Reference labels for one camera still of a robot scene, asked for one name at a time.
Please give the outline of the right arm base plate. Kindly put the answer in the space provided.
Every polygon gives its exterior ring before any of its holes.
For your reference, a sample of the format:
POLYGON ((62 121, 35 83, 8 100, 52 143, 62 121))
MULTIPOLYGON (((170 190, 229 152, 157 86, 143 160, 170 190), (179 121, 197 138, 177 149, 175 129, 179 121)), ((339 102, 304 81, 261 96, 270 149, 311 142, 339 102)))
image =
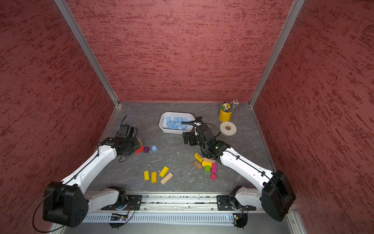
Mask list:
POLYGON ((256 207, 241 205, 234 196, 217 195, 216 199, 219 211, 256 211, 256 207))

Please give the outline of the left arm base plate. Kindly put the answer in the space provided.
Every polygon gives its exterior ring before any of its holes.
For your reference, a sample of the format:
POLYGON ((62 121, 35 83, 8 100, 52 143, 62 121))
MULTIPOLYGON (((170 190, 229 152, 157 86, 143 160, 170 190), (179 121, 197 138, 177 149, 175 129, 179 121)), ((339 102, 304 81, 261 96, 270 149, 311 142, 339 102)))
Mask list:
POLYGON ((135 210, 139 211, 141 202, 142 202, 142 195, 127 195, 127 199, 125 202, 115 203, 113 205, 108 205, 106 207, 101 208, 102 211, 127 211, 127 210, 135 210))

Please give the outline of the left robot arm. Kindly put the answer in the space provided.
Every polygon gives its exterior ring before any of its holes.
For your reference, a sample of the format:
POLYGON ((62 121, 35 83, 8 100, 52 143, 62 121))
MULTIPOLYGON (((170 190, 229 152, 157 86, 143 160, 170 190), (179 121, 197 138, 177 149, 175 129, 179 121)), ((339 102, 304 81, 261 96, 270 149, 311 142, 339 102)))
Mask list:
POLYGON ((121 124, 115 137, 99 142, 96 151, 78 169, 60 182, 51 182, 45 189, 42 218, 45 221, 75 228, 87 215, 111 207, 117 211, 139 209, 141 197, 128 198, 126 190, 109 186, 103 191, 88 188, 98 174, 114 159, 128 158, 141 147, 137 128, 121 124))

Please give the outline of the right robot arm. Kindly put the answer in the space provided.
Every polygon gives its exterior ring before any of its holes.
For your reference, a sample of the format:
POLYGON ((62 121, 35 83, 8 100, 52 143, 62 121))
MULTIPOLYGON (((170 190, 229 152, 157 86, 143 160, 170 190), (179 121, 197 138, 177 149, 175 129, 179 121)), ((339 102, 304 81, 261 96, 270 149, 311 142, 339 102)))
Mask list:
POLYGON ((234 199, 238 204, 262 208, 274 220, 283 221, 296 200, 291 182, 284 172, 274 172, 248 160, 228 143, 218 140, 209 123, 195 120, 182 124, 193 127, 193 130, 183 133, 183 138, 185 143, 200 147, 204 161, 215 160, 233 169, 258 190, 252 193, 243 186, 235 189, 234 199))

